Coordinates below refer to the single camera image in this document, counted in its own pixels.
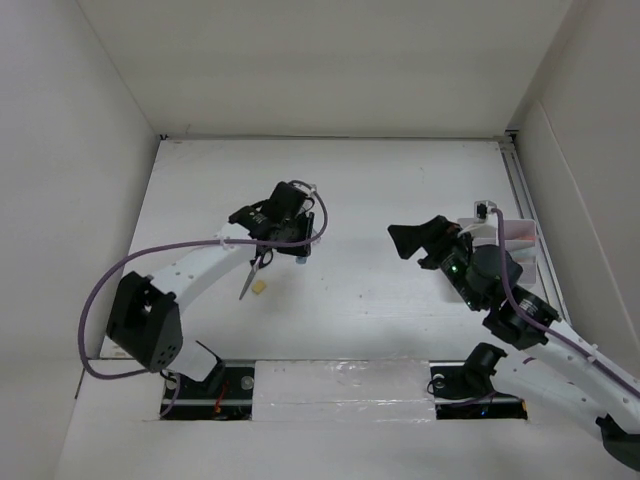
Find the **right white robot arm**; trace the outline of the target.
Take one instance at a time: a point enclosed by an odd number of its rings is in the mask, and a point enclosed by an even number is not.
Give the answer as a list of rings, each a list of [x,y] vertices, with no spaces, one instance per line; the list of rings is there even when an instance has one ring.
[[[580,424],[624,466],[639,468],[639,382],[586,342],[546,301],[518,280],[523,273],[506,249],[501,210],[495,244],[475,245],[467,227],[436,216],[415,226],[391,225],[399,256],[418,250],[425,270],[441,271],[483,326],[498,340],[479,343],[459,366],[432,375],[435,397],[464,406],[497,394],[536,401]]]

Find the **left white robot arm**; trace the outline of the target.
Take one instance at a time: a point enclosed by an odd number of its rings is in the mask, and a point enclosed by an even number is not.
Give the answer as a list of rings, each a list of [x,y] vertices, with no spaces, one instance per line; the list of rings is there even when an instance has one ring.
[[[310,184],[281,181],[269,198],[231,214],[212,239],[179,260],[148,275],[129,272],[119,281],[107,337],[147,371],[177,374],[199,395],[216,394],[224,362],[201,342],[185,338],[183,314],[238,267],[248,266],[253,278],[275,254],[309,257],[319,236],[312,211],[319,201]]]

